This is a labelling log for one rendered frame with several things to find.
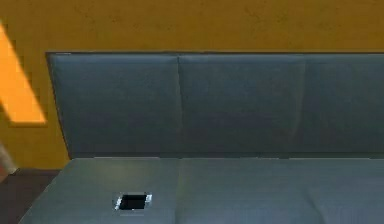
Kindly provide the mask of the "grey sofa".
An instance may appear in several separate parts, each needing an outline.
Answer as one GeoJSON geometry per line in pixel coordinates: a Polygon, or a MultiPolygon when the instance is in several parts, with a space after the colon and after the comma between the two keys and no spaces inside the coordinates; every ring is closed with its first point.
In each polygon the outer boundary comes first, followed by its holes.
{"type": "Polygon", "coordinates": [[[69,161],[20,224],[384,224],[384,53],[47,64],[69,161]]]}

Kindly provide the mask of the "black silver-edged phone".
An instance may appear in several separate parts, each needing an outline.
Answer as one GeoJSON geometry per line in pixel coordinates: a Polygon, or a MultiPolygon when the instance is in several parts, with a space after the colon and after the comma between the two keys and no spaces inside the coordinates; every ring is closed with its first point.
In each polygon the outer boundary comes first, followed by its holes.
{"type": "Polygon", "coordinates": [[[152,201],[152,195],[146,192],[123,193],[115,201],[114,209],[122,211],[143,210],[152,201]]]}

